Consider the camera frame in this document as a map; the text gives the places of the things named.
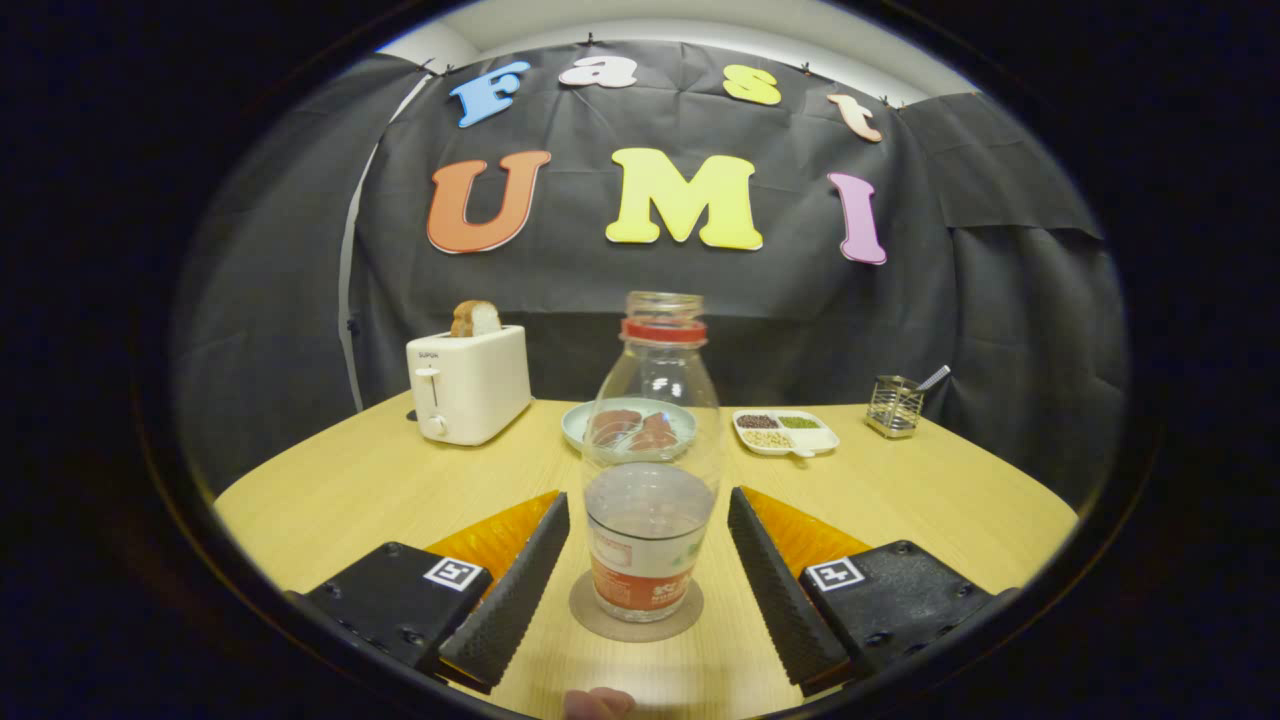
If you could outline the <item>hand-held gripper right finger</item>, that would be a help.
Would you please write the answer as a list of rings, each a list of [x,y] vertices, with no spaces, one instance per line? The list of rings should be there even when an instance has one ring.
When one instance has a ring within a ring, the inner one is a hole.
[[[1004,609],[920,544],[869,547],[777,498],[732,489],[728,529],[788,680],[860,682]]]

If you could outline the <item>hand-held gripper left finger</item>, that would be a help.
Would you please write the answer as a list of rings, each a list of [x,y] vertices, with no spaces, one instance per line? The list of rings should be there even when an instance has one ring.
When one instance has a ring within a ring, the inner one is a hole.
[[[388,667],[488,693],[520,647],[568,533],[567,495],[552,491],[425,550],[388,541],[285,597]]]

